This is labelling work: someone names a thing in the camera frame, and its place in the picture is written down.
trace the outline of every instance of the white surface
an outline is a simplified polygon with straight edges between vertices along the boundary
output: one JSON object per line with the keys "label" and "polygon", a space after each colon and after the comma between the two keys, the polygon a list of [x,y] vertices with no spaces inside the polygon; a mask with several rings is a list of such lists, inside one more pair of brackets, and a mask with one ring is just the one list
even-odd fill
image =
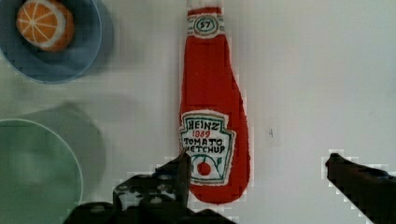
{"label": "white surface", "polygon": [[[1,118],[74,101],[104,133],[106,172],[95,201],[111,201],[122,180],[177,155],[187,27],[184,1],[105,4],[116,43],[103,68],[45,86],[0,61]],[[224,8],[254,179],[240,202],[218,211],[238,223],[366,223],[321,169],[329,149],[343,149],[396,171],[396,2],[227,0]],[[190,206],[208,207],[192,196]]]}

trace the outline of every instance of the bowl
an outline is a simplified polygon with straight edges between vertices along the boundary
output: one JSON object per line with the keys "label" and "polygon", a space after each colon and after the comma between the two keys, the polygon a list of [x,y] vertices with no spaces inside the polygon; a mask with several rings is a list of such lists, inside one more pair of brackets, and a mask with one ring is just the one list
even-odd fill
{"label": "bowl", "polygon": [[21,36],[16,18],[23,3],[24,0],[0,0],[0,50],[25,77],[45,84],[65,83],[85,74],[99,55],[108,54],[113,27],[100,1],[61,1],[73,14],[75,35],[60,52],[43,51]]}
{"label": "bowl", "polygon": [[56,224],[81,200],[70,146],[27,119],[0,120],[0,223]]}
{"label": "bowl", "polygon": [[0,223],[64,223],[105,168],[103,137],[73,104],[0,119]]}

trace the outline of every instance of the heinz label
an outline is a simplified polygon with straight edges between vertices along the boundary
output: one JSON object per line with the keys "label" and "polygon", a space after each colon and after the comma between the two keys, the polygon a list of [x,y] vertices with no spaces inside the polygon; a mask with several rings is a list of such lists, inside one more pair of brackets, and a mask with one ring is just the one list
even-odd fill
{"label": "heinz label", "polygon": [[223,186],[228,183],[236,133],[227,130],[228,116],[212,110],[181,115],[180,144],[191,157],[191,183]]}

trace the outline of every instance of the ketchup bottle plush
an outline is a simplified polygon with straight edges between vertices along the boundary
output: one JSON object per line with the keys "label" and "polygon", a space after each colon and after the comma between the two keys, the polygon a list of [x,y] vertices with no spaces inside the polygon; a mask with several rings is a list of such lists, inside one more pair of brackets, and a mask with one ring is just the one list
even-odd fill
{"label": "ketchup bottle plush", "polygon": [[191,156],[190,190],[205,203],[230,203],[250,174],[248,123],[233,76],[220,0],[188,0],[180,104],[180,147]]}

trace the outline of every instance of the orange slice plush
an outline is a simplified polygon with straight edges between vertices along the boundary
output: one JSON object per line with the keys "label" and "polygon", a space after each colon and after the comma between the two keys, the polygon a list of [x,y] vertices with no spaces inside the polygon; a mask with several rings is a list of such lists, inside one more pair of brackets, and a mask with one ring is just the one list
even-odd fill
{"label": "orange slice plush", "polygon": [[18,12],[17,28],[34,46],[45,51],[65,49],[75,32],[73,15],[56,0],[28,0]]}

